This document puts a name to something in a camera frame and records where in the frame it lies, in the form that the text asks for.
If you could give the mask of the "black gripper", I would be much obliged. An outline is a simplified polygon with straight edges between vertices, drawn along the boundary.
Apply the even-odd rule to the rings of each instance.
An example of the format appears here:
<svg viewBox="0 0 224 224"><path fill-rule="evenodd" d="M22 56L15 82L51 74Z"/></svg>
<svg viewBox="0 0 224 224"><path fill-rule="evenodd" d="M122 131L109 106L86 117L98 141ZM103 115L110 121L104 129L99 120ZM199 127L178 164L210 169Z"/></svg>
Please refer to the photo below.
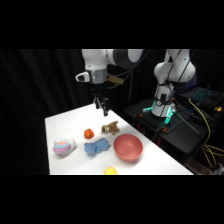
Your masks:
<svg viewBox="0 0 224 224"><path fill-rule="evenodd" d="M104 116L108 116L108 98L104 98L106 96L106 92L107 92L107 85L106 83L100 83L100 84L91 84L91 92L92 94L95 96L93 102L96 105L96 109L99 108L103 108L103 114Z"/></svg>

